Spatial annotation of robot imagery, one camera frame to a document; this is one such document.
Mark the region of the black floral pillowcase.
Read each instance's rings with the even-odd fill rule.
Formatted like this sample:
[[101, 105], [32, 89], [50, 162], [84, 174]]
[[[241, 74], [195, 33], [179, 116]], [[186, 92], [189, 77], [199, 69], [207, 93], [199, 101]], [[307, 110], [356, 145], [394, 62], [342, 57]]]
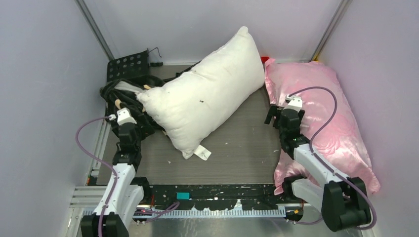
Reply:
[[142, 138], [154, 134], [157, 130], [163, 131], [164, 129], [145, 112], [144, 106], [136, 96], [148, 88], [162, 87], [164, 84], [162, 79], [152, 75], [107, 82], [99, 89], [100, 96], [106, 101], [105, 115], [116, 115], [118, 110], [128, 108], [137, 121], [136, 132], [140, 133]]

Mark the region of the white pillow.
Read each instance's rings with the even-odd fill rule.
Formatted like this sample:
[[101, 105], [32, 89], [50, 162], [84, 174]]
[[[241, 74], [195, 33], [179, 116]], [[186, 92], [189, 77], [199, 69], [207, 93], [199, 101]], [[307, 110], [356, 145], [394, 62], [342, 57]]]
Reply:
[[264, 85], [264, 78], [255, 41], [242, 26], [190, 70], [136, 98], [184, 159], [196, 155], [207, 160], [211, 153], [201, 142]]

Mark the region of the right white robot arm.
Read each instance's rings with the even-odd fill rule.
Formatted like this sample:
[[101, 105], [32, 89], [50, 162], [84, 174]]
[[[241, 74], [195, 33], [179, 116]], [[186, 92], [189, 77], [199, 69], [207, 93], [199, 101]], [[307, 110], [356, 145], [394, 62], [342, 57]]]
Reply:
[[350, 177], [334, 167], [312, 146], [300, 131], [305, 111], [298, 96], [286, 99], [286, 106], [272, 104], [265, 123], [279, 131], [281, 148], [301, 164], [316, 180], [297, 175], [285, 178], [282, 196], [287, 202], [299, 198], [321, 212], [326, 226], [333, 232], [372, 223], [366, 185], [359, 177]]

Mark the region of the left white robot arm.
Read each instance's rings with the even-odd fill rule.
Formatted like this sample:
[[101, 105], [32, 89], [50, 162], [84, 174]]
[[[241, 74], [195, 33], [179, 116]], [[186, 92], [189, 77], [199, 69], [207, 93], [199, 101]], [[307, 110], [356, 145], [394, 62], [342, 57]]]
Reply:
[[142, 158], [139, 123], [128, 108], [106, 118], [118, 125], [119, 142], [111, 164], [88, 152], [76, 139], [85, 154], [111, 170], [111, 178], [97, 207], [80, 222], [83, 237], [127, 237], [137, 206], [147, 204], [152, 196], [149, 188], [132, 183]]

